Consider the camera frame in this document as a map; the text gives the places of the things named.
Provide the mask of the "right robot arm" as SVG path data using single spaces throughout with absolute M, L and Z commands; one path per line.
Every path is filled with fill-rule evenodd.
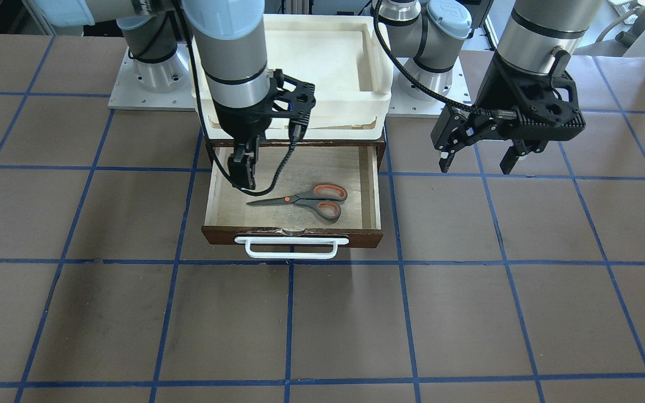
M 133 56 L 159 61 L 150 55 L 160 46 L 150 23 L 165 23 L 177 15 L 177 30 L 186 41 L 195 94 L 205 80 L 223 131 L 233 140 L 227 166 L 220 170 L 233 188 L 263 196 L 277 184 L 287 161 L 305 137 L 313 107 L 315 85 L 269 69 L 263 1 L 36 1 L 36 8 L 55 26 L 95 25 L 100 21 L 130 21 L 144 37 L 130 42 Z M 288 151 L 271 185 L 256 191 L 255 165 L 260 142 L 274 118 L 288 120 Z

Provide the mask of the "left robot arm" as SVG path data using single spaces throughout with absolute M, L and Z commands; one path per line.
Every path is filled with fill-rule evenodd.
M 405 91 L 445 103 L 431 134 L 441 171 L 478 141 L 509 140 L 500 162 L 508 174 L 520 158 L 585 129 L 567 66 L 600 7 L 600 1 L 515 2 L 473 105 L 447 97 L 452 69 L 474 29 L 463 3 L 374 1 L 371 15 Z

